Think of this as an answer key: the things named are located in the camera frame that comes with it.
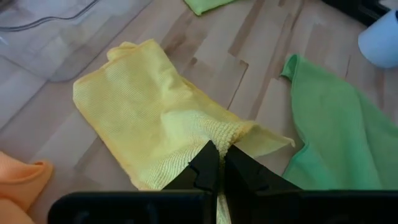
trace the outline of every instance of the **microfiber cloth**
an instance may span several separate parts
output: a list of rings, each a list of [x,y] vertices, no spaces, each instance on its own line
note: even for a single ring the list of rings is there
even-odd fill
[[[0,223],[32,224],[26,211],[43,190],[53,170],[46,161],[25,164],[0,152]]]
[[[235,0],[184,0],[191,10],[198,16],[204,12],[231,3]]]
[[[153,40],[123,43],[109,62],[77,80],[73,100],[139,190],[161,190],[213,141],[253,157],[292,140],[243,121],[181,77]],[[224,197],[218,223],[228,223]]]
[[[362,93],[293,55],[294,123],[305,146],[284,178],[303,189],[398,189],[398,128]]]

